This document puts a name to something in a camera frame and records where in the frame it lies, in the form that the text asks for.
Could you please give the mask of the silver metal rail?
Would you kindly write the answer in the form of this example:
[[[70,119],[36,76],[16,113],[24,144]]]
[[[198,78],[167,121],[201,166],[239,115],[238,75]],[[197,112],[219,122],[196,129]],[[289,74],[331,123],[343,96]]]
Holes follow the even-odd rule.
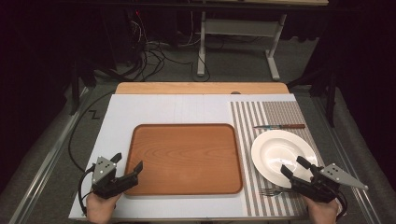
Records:
[[[361,180],[357,170],[352,164],[352,159],[350,159],[348,156],[348,152],[341,141],[340,135],[336,132],[335,128],[326,118],[324,101],[320,98],[313,98],[312,102],[318,115],[320,116],[320,123],[325,128],[324,132],[331,139],[331,149],[327,150],[325,147],[319,146],[318,149],[320,153],[323,154],[324,152],[329,152],[332,155],[332,159],[330,157],[326,157],[326,161],[333,161],[336,165],[344,168],[347,173],[351,174],[353,177],[356,177],[358,180]],[[346,212],[347,217],[354,215],[352,208],[357,206],[359,208],[359,213],[357,216],[364,219],[363,224],[381,224],[377,218],[376,211],[373,208],[367,189],[345,187],[345,190],[346,198],[348,200],[348,209]]]
[[[11,204],[9,224],[26,224],[36,202],[50,179],[57,161],[63,153],[67,136],[71,133],[87,104],[93,88],[84,87],[78,94],[79,105],[72,107],[71,92],[66,93],[67,103],[48,128],[40,135],[23,158],[21,166],[9,186],[14,201]]]

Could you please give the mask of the white board sheet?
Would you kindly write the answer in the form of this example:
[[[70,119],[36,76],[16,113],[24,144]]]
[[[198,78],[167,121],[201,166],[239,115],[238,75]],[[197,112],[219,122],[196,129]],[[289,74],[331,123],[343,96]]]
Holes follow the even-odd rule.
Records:
[[[239,101],[296,102],[296,99],[292,94],[115,94],[110,99],[90,160],[125,153],[132,131],[139,124],[233,126],[230,103]],[[121,221],[253,219],[243,215],[241,191],[203,196],[122,196],[113,218]]]

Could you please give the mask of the brown wooden tray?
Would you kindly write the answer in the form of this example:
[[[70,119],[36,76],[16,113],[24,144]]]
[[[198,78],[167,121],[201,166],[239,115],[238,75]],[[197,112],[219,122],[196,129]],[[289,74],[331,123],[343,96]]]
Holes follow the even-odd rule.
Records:
[[[143,170],[129,196],[235,194],[243,187],[229,124],[141,124],[134,128],[125,172]]]

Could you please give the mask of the person's right hand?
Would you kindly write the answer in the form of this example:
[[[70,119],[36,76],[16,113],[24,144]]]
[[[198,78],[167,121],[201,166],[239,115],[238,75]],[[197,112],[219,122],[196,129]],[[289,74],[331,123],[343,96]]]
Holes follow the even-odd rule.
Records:
[[[305,196],[303,199],[312,224],[336,224],[338,213],[336,200],[332,200],[329,203],[318,203]]]

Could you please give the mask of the wooden-handled table knife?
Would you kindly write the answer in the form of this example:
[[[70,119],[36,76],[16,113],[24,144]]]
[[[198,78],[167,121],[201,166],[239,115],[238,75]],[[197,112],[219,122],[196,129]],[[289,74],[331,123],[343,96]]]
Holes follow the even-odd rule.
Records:
[[[304,124],[272,124],[272,125],[258,125],[254,126],[255,129],[264,130],[280,130],[280,129],[304,129]]]

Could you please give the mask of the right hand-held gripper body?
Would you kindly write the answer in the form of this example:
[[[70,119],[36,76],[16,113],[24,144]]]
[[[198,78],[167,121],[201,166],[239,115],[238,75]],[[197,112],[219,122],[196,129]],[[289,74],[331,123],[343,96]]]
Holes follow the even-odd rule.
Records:
[[[291,188],[314,202],[329,203],[341,194],[339,190],[341,186],[363,190],[369,189],[367,185],[345,172],[335,163],[326,167],[318,167],[311,164],[309,166],[305,165],[304,168],[311,172],[312,179],[306,181],[291,175]]]

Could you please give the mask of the white deep plate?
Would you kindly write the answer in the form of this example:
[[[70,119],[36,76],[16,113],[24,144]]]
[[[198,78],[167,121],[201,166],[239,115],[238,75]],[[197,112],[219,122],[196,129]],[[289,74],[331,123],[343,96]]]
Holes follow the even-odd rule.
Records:
[[[291,188],[290,181],[281,173],[285,165],[293,175],[305,181],[312,176],[297,162],[301,156],[311,164],[318,165],[318,157],[314,149],[300,136],[282,130],[272,130],[259,134],[251,147],[251,159],[258,172],[269,182],[282,187]]]

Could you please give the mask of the grey striped placemat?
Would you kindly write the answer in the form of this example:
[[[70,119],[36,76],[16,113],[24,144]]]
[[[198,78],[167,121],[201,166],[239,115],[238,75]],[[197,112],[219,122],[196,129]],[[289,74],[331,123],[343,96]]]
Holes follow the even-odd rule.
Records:
[[[285,192],[274,197],[259,194],[259,189],[282,188],[265,179],[251,159],[251,147],[256,137],[268,130],[254,126],[268,124],[304,124],[303,113],[295,101],[280,102],[231,102],[233,127],[239,147],[243,188],[243,215],[255,219],[306,219],[304,200],[297,193]],[[315,151],[318,166],[323,164],[317,146],[308,128],[285,129],[303,138]]]

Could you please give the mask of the person's left hand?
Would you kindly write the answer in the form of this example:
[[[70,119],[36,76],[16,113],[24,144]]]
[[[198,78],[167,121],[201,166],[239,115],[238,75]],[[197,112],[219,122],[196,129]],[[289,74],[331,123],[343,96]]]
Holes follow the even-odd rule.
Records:
[[[88,221],[92,224],[109,224],[119,198],[120,194],[109,199],[90,194],[86,199]]]

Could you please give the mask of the light wooden table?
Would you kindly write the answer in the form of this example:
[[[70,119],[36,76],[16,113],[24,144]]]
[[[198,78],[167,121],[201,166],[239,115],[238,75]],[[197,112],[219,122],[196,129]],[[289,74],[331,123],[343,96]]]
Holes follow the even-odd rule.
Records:
[[[289,94],[279,82],[122,82],[116,94]]]

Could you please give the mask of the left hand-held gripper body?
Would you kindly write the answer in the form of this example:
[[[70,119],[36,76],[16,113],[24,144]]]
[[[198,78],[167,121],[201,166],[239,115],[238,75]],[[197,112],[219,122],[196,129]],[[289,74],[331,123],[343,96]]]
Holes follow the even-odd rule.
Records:
[[[99,157],[92,175],[93,193],[103,199],[109,199],[138,184],[138,179],[130,181],[124,176],[116,177],[116,171],[116,163]]]

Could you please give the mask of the silver metal fork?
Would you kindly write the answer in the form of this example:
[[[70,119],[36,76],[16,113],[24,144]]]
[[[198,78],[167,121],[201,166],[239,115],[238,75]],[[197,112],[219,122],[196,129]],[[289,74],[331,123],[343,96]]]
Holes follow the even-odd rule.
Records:
[[[266,197],[274,197],[285,192],[292,192],[292,189],[284,189],[284,188],[259,189],[259,194]]]

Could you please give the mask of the white metal-framed desk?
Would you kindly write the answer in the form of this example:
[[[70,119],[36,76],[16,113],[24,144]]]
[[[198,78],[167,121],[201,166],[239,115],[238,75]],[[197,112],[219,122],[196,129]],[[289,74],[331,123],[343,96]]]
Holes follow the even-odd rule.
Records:
[[[216,2],[241,2],[247,5],[269,6],[269,7],[326,7],[329,0],[212,0]],[[197,76],[209,75],[205,65],[205,37],[207,35],[241,35],[255,37],[270,37],[271,48],[264,52],[265,60],[270,70],[272,80],[279,81],[280,76],[276,67],[274,55],[277,44],[283,32],[287,19],[287,13],[281,13],[275,21],[252,21],[248,19],[208,19],[206,12],[201,15],[200,48],[198,52]]]

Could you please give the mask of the black metal stand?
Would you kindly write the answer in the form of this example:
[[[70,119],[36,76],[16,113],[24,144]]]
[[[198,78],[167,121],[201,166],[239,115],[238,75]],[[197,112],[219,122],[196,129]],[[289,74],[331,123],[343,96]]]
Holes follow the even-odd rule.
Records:
[[[333,110],[335,106],[335,89],[337,74],[329,69],[321,68],[317,71],[307,73],[287,84],[290,90],[296,86],[305,85],[311,81],[309,93],[311,96],[318,97],[326,95],[325,118],[331,127],[334,126]]]
[[[96,79],[94,78],[94,63],[86,58],[76,58],[71,63],[71,95],[72,108],[71,115],[75,115],[80,102],[80,85],[82,81],[85,87],[94,88],[96,86]]]

